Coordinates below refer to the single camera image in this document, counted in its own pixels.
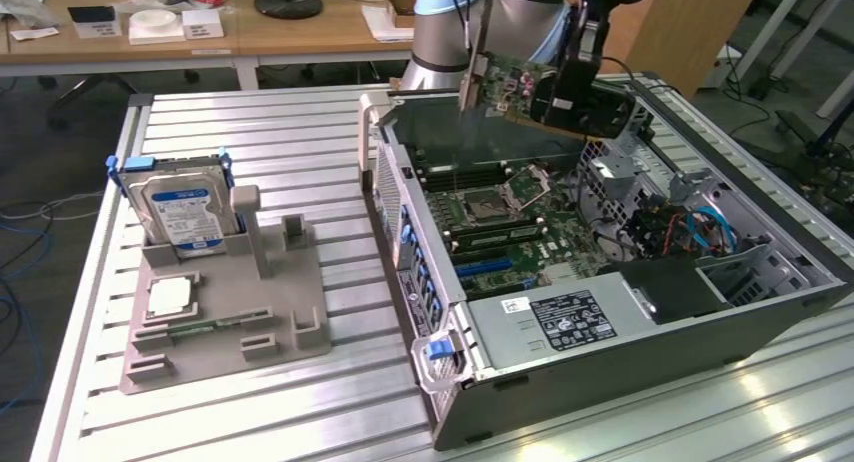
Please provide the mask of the graphics card with black fan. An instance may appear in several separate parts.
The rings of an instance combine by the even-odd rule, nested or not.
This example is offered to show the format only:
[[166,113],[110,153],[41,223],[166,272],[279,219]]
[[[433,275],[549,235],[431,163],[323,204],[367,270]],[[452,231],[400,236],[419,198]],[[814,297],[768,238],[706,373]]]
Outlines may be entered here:
[[463,117],[501,117],[551,131],[615,138],[638,104],[623,85],[599,79],[577,93],[555,94],[559,70],[491,52],[473,55],[459,90]]

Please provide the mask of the wooden cabinet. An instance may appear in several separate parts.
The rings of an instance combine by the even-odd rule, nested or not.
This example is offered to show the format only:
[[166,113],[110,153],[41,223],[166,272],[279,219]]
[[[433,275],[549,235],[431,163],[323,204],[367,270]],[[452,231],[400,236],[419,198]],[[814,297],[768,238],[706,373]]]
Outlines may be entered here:
[[695,94],[752,0],[642,0],[610,15],[604,73],[652,72]]

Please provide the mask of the metal disk bay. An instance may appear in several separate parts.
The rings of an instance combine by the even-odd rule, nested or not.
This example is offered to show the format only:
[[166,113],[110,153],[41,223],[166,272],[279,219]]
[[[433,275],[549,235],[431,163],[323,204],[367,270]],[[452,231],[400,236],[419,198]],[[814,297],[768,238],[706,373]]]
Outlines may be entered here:
[[627,222],[654,200],[670,198],[672,171],[638,144],[589,139],[576,164],[580,182],[579,208],[587,221],[610,218]]

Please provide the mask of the small cardboard box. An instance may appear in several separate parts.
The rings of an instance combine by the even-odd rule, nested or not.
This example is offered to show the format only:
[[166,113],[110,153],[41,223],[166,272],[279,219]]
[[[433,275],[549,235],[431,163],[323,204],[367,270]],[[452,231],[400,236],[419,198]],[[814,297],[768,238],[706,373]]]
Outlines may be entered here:
[[416,0],[385,0],[387,13],[396,28],[412,28],[415,25]]

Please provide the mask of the white paper stack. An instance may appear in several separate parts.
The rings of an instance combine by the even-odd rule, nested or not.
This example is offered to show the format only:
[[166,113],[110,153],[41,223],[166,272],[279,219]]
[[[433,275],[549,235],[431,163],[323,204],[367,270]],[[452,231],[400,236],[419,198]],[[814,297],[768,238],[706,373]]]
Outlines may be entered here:
[[380,43],[411,42],[413,28],[397,27],[387,7],[361,6],[361,16],[372,38]]

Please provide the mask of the open metal socket cover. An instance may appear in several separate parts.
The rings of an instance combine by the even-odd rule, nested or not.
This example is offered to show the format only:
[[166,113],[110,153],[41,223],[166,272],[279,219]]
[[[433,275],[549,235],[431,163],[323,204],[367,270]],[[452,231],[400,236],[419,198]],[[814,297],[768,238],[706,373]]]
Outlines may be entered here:
[[501,191],[508,205],[521,211],[551,191],[548,173],[528,164],[503,184]]

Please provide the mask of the CPU socket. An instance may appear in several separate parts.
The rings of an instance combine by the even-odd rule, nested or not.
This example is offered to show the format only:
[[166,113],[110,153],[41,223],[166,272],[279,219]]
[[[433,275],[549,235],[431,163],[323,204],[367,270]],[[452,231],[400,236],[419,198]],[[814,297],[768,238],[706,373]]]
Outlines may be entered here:
[[515,219],[515,213],[496,187],[467,190],[460,195],[465,221],[481,226]]

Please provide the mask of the installed black RAM stick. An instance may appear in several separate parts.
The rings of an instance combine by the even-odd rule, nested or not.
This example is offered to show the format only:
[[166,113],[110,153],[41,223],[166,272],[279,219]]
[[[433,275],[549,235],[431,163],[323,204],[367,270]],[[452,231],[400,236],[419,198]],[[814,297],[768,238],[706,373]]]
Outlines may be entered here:
[[451,231],[445,240],[453,250],[473,250],[535,241],[543,235],[544,227],[536,223],[508,223]]

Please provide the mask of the green motherboard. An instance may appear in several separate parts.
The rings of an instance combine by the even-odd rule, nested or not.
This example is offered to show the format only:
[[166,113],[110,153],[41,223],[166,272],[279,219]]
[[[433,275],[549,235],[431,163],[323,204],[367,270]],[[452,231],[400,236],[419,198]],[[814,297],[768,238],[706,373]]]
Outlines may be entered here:
[[[503,195],[503,184],[528,164],[537,165],[548,173],[551,191],[521,211],[509,206],[513,220],[471,226],[463,212],[461,193],[496,187]],[[508,258],[513,263],[504,271],[464,278],[456,276],[469,300],[544,287],[559,279],[592,277],[608,264],[606,253],[576,212],[568,188],[556,176],[552,167],[536,159],[519,164],[501,161],[467,167],[433,166],[419,171],[420,187],[452,268],[499,258]],[[544,235],[535,241],[473,250],[449,247],[445,237],[451,231],[508,223],[536,223],[544,227]]]

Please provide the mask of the black round lamp base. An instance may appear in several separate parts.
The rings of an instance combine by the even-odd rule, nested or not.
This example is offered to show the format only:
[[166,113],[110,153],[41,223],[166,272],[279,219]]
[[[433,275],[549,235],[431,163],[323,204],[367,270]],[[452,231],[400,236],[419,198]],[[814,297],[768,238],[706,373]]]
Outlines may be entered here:
[[253,0],[253,6],[261,15],[281,20],[308,19],[323,11],[321,0]]

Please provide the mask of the blue expansion slot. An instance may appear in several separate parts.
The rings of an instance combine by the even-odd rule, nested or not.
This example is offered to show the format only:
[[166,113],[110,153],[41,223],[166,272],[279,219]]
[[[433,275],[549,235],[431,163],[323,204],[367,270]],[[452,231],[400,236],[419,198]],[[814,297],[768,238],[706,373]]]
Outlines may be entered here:
[[459,278],[473,277],[476,275],[488,274],[511,269],[513,266],[508,258],[499,258],[471,262],[453,267],[455,274]]

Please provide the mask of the plain white box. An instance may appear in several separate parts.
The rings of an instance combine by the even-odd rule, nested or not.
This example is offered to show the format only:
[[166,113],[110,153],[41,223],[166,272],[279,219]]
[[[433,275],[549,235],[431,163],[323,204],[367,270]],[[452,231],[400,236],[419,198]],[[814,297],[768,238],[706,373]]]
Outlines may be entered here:
[[224,28],[216,9],[196,9],[181,12],[181,28],[187,40],[221,38]]

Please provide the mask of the grey power supply with label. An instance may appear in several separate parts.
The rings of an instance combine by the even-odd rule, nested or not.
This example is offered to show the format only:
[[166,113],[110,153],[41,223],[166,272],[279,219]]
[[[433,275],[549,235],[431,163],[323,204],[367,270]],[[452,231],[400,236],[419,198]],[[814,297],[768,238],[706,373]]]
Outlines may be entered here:
[[541,364],[655,328],[618,273],[476,300],[468,310],[496,370]]

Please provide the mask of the white box with tape roll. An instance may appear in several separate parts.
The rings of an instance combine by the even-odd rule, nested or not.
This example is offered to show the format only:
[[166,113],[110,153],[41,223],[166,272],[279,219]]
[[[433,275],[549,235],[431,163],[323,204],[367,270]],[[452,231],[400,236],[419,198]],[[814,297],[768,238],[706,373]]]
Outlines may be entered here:
[[152,9],[136,12],[128,22],[130,45],[152,45],[185,40],[179,16],[171,11]]

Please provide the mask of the open grey PC case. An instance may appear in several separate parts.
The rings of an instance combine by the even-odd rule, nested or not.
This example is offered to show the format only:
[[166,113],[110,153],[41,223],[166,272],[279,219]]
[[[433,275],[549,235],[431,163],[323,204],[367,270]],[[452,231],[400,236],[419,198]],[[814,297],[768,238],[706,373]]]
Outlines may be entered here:
[[[461,120],[451,92],[376,90],[359,101],[359,169],[380,261],[432,445],[448,450],[758,352],[802,320],[854,293],[854,241],[803,202],[676,94],[623,81],[630,125],[595,138]],[[589,139],[638,144],[672,171],[670,198],[631,219],[587,221],[576,164]],[[433,166],[539,160],[565,184],[576,212],[655,328],[575,355],[508,369],[488,365],[469,300],[419,183]],[[448,338],[452,357],[424,348]]]

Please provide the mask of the hard disk with blue label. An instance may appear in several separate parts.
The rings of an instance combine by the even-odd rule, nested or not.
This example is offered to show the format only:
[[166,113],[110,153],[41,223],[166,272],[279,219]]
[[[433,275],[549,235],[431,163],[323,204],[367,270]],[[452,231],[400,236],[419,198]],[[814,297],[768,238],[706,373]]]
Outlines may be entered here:
[[240,226],[219,165],[126,172],[121,182],[149,245],[171,245],[181,259],[225,251],[225,237]]

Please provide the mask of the white box with black label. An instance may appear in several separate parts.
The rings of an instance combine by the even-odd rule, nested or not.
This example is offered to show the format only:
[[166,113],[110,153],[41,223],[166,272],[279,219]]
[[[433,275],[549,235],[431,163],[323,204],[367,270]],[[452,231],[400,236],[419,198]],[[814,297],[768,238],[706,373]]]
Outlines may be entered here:
[[80,39],[122,35],[118,17],[112,6],[68,7],[74,31]]

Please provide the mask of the black chair base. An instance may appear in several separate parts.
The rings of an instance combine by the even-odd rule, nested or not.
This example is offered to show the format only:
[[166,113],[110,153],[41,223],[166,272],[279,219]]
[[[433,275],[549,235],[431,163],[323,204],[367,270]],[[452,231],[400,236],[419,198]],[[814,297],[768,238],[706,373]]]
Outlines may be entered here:
[[60,111],[104,83],[114,85],[128,96],[138,93],[136,88],[118,74],[98,73],[85,76],[48,106],[45,120],[49,129],[61,131],[68,128],[68,122],[60,117]]

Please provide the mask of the wooden desk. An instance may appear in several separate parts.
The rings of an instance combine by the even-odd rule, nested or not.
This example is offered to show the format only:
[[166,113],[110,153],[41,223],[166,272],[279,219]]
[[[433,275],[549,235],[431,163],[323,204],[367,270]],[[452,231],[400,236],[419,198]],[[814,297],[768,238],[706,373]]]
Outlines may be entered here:
[[240,88],[256,90],[261,66],[404,60],[411,52],[409,42],[372,37],[361,9],[383,0],[321,0],[321,13],[297,21],[261,15],[253,0],[229,0],[220,38],[140,46],[125,36],[80,38],[69,8],[124,1],[45,0],[60,27],[56,35],[34,40],[14,40],[9,33],[18,23],[0,21],[0,77],[228,68]]

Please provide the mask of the grey printed parts rack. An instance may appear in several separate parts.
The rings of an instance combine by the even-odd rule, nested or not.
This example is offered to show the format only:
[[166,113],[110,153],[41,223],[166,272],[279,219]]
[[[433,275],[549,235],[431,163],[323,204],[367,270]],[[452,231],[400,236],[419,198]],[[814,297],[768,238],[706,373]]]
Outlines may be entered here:
[[[257,222],[256,186],[231,190],[231,207],[245,229],[225,237],[225,251],[179,259],[165,246],[146,246],[128,322],[118,381],[124,394],[161,389],[249,369],[324,355],[331,350],[315,230],[301,215]],[[191,304],[152,317],[152,283],[184,277]],[[224,330],[172,337],[166,328],[215,319],[239,319]]]

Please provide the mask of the silver CPU chip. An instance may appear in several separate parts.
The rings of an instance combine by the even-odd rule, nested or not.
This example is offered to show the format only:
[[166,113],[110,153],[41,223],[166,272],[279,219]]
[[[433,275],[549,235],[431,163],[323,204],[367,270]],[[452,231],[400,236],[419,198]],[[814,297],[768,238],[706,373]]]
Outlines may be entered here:
[[192,282],[184,277],[160,279],[152,283],[146,311],[152,317],[180,313],[191,304]]

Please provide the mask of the green RAM stick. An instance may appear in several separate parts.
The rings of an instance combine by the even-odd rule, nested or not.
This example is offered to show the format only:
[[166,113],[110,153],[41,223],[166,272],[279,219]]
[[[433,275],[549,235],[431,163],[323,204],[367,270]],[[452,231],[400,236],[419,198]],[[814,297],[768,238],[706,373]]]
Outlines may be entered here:
[[239,319],[215,319],[171,326],[166,328],[166,333],[172,337],[187,337],[191,335],[224,330],[231,327],[239,326],[240,324],[241,321]]

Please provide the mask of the clear plastic bag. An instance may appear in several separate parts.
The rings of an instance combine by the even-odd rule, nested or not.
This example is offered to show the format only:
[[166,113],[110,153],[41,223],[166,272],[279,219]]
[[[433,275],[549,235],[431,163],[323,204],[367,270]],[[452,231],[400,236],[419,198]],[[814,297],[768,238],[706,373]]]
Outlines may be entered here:
[[9,15],[28,29],[44,29],[60,24],[40,0],[0,0],[0,16]]

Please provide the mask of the blue disk bracket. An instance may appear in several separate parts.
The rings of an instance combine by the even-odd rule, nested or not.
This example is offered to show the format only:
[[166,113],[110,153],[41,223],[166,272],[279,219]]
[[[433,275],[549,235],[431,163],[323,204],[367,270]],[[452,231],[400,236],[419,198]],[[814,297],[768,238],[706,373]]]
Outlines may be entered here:
[[129,197],[132,183],[148,182],[156,177],[211,173],[217,183],[225,187],[233,186],[232,159],[225,150],[192,157],[133,156],[124,161],[120,161],[116,155],[110,155],[105,160],[105,166],[106,176],[120,188],[124,197]]

